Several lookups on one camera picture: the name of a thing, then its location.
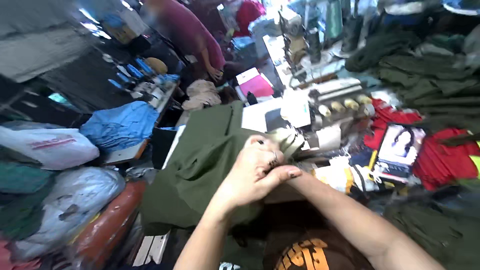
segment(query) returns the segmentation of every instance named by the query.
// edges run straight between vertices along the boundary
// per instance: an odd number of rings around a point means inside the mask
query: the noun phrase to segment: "hand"
[[[207,67],[207,72],[214,81],[219,81],[222,79],[222,72],[212,66]]]
[[[238,206],[264,198],[279,184],[302,174],[295,166],[273,168],[283,161],[278,144],[259,135],[251,136],[217,189],[211,204],[216,205],[214,208],[220,212],[232,211]]]

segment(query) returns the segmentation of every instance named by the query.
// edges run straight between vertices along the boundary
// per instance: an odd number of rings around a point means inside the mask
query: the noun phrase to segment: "maroon shirt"
[[[205,67],[202,50],[207,48],[212,67],[223,70],[225,58],[217,41],[200,20],[182,4],[175,0],[163,0],[161,20],[170,30],[170,38],[185,54],[192,54]]]

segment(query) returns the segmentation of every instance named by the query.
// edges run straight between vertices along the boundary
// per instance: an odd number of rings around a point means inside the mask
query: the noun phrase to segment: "blue fabric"
[[[159,112],[144,101],[97,110],[80,127],[80,133],[100,150],[112,152],[135,146],[149,138]]]

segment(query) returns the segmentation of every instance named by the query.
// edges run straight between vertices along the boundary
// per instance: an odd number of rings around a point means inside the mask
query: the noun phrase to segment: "sack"
[[[75,270],[102,270],[105,267],[137,216],[145,186],[145,181],[128,182],[122,193],[68,246]]]
[[[43,200],[42,225],[35,234],[12,245],[15,260],[29,261],[64,247],[125,188],[114,170],[84,167],[62,172]]]
[[[0,145],[41,162],[45,170],[64,170],[100,155],[76,128],[12,130],[0,126]]]

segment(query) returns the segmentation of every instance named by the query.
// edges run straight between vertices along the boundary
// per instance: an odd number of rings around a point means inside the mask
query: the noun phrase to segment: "red fabric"
[[[262,15],[265,15],[265,8],[261,3],[245,0],[239,7],[236,17],[240,31],[235,31],[233,37],[249,37],[248,25]]]
[[[375,107],[372,124],[374,134],[365,135],[364,143],[374,150],[378,150],[388,122],[412,124],[421,120],[417,113],[394,110],[380,99],[373,99],[372,104]],[[480,154],[476,143],[470,142],[457,147],[447,147],[439,143],[441,139],[464,133],[466,133],[465,130],[448,128],[423,141],[422,149],[413,166],[413,173],[421,179],[427,190],[435,190],[455,179],[478,176],[477,167],[469,157],[469,155]]]
[[[0,269],[1,270],[35,270],[40,267],[40,259],[34,259],[29,262],[10,261],[11,252],[7,249],[8,244],[5,240],[0,240]]]

